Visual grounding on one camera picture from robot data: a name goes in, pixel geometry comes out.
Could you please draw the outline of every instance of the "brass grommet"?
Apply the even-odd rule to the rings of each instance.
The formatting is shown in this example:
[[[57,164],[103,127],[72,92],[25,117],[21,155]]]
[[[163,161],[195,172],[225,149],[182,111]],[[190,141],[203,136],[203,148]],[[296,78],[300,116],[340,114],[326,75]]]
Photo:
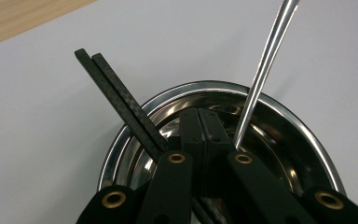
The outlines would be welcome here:
[[[109,202],[109,197],[117,196],[113,202]],[[111,191],[103,196],[103,206],[106,208],[117,208],[126,201],[126,195],[121,191]]]
[[[315,198],[316,201],[331,209],[340,210],[344,207],[344,202],[329,192],[318,191],[315,193]]]
[[[172,163],[181,163],[185,159],[186,159],[185,156],[179,153],[172,154],[171,156],[168,157],[168,161]]]
[[[243,154],[238,154],[235,156],[235,160],[242,164],[249,164],[253,161],[252,157]]]

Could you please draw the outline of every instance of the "stainless steel bowl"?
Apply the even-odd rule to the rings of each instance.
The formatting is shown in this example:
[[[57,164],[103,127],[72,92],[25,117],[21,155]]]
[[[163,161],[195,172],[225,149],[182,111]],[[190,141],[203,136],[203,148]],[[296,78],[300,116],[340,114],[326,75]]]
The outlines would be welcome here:
[[[221,81],[184,84],[155,96],[143,109],[163,136],[178,134],[178,113],[189,107],[218,112],[233,136],[244,105],[247,87]],[[297,195],[311,186],[325,186],[345,194],[334,164],[321,143],[291,111],[261,94],[242,149],[260,158],[283,184]],[[156,164],[124,126],[111,146],[98,190],[112,184],[137,189],[149,180]]]

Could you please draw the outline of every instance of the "wooden surface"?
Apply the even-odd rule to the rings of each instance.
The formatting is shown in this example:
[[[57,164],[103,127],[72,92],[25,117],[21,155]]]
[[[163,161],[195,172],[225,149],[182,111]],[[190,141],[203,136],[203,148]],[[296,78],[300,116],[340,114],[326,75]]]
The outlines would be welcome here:
[[[0,0],[0,42],[95,0]]]

